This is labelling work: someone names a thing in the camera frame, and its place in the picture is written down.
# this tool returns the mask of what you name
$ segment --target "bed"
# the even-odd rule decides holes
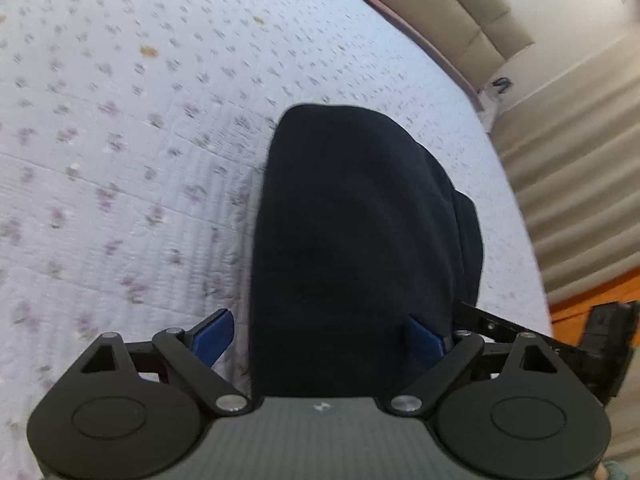
[[[0,476],[40,473],[30,411],[99,333],[233,311],[270,135],[299,102],[405,127],[478,208],[479,307],[550,325],[532,247],[465,93],[361,0],[0,0]]]

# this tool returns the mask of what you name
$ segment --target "black fabric item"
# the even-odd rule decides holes
[[[420,370],[402,326],[451,331],[475,304],[482,240],[473,203],[390,118],[300,105],[274,134],[255,229],[254,396],[385,397]]]

